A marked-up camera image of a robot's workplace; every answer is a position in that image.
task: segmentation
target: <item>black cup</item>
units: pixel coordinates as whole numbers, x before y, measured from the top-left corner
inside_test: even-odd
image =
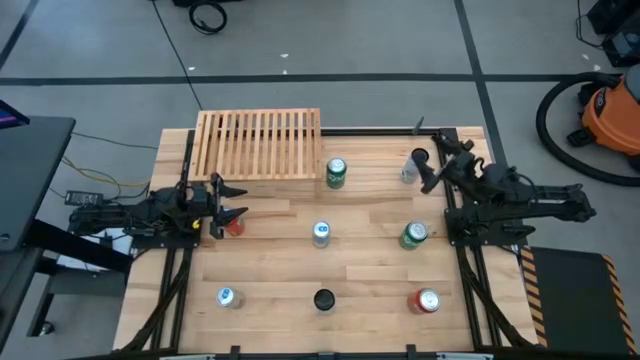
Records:
[[[336,297],[327,289],[320,289],[313,297],[313,303],[320,311],[329,311],[336,304]]]

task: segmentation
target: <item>red soda can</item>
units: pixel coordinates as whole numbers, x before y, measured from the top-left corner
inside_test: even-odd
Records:
[[[224,230],[231,236],[240,236],[244,232],[244,220],[238,216],[225,226]]]
[[[407,297],[407,305],[414,314],[436,312],[440,308],[440,296],[433,289],[420,289]]]

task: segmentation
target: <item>floor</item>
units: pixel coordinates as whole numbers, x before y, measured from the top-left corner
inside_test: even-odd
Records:
[[[586,12],[591,1],[582,1]],[[640,190],[602,184],[541,147],[534,116],[562,75],[610,67],[575,39],[572,0],[244,0],[224,4],[228,27],[204,36],[187,11],[158,0],[159,12],[203,108],[319,107],[326,126],[482,125],[494,157],[537,184],[583,183],[598,216],[586,224],[528,221],[534,246],[609,254],[632,325],[640,329],[636,260]],[[588,23],[585,37],[596,39]],[[4,0],[0,4],[0,98],[30,115],[71,116],[76,131],[157,144],[163,128],[192,127],[198,104],[148,1]],[[576,120],[567,93],[552,107],[557,139]],[[122,182],[144,181],[153,151],[74,138],[67,155]],[[581,158],[627,173],[598,148]],[[52,187],[101,191],[61,167]],[[49,194],[39,218],[66,226],[71,208]],[[111,349],[121,299],[59,297],[57,332],[26,338],[44,279],[29,291],[1,359],[62,359]]]

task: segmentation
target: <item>wooden table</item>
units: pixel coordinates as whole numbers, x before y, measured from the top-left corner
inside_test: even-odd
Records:
[[[482,128],[457,130],[461,140],[475,142],[476,155],[490,159]],[[187,131],[164,130],[152,189],[178,181]],[[403,352],[406,344],[416,344],[418,351],[472,350],[458,263],[443,218],[444,186],[422,195],[419,182],[399,181],[409,152],[418,146],[432,154],[430,166],[439,168],[427,136],[324,137],[323,163],[341,156],[348,164],[342,189],[323,185],[316,192],[309,182],[232,184],[249,190],[226,202],[250,208],[246,231],[218,241],[204,236],[194,252],[180,352],[228,353],[231,345],[240,345],[243,353]],[[311,241],[318,220],[332,228],[331,244],[323,250]],[[398,238],[411,220],[425,222],[431,236],[407,251]],[[484,254],[496,303],[536,342],[516,258],[495,247]],[[114,348],[133,337],[156,305],[164,259],[164,250],[154,250],[134,263]],[[244,307],[218,307],[215,296],[222,286],[244,292]],[[436,313],[409,312],[407,295],[422,287],[440,293]],[[333,315],[316,314],[312,298],[321,288],[336,295]],[[484,311],[476,304],[488,344]],[[163,345],[169,329],[165,325]]]

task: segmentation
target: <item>hazard stripe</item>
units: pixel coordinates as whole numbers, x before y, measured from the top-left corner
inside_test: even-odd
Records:
[[[532,262],[527,261],[525,259],[522,259],[522,266],[524,266],[525,268],[527,268],[527,270],[533,271],[534,273],[536,272],[536,266],[533,265]]]
[[[538,290],[537,287],[531,285],[530,283],[525,282],[524,288],[527,289],[527,292],[540,296],[540,290]]]
[[[540,335],[540,334],[545,335],[544,325],[540,324],[537,321],[534,321],[533,322],[533,327],[536,328],[536,333],[538,333],[538,335]]]
[[[527,300],[529,300],[529,304],[533,304],[537,306],[539,309],[542,308],[542,304],[540,304],[540,300],[538,300],[535,296],[527,295]]]
[[[533,275],[532,273],[528,272],[528,271],[524,272],[524,277],[525,277],[525,279],[530,280],[530,281],[532,281],[532,282],[534,282],[536,284],[538,283],[538,278],[535,275]]]
[[[525,258],[533,261],[533,254],[529,250],[527,250],[527,248],[520,249],[520,255],[522,257],[525,257]]]
[[[544,316],[542,315],[542,302],[540,301],[540,289],[538,288],[538,277],[536,276],[536,265],[533,252],[527,246],[520,249],[522,256],[522,273],[524,276],[524,287],[527,292],[527,302],[531,311],[531,320],[536,330],[538,344],[547,347],[547,335],[544,329]]]
[[[625,340],[627,342],[627,346],[629,347],[629,353],[631,355],[637,354],[636,344],[633,342],[633,334],[631,333],[631,324],[629,324],[629,318],[627,317],[627,312],[624,308],[624,300],[622,300],[622,290],[620,288],[620,282],[618,281],[618,276],[616,275],[616,269],[613,265],[613,260],[611,257],[607,255],[602,255],[604,259],[607,270],[609,270],[609,279],[611,280],[611,289],[613,290],[613,296],[616,299],[616,305],[618,305],[618,310],[620,310],[620,321],[622,322],[622,330],[625,333]]]

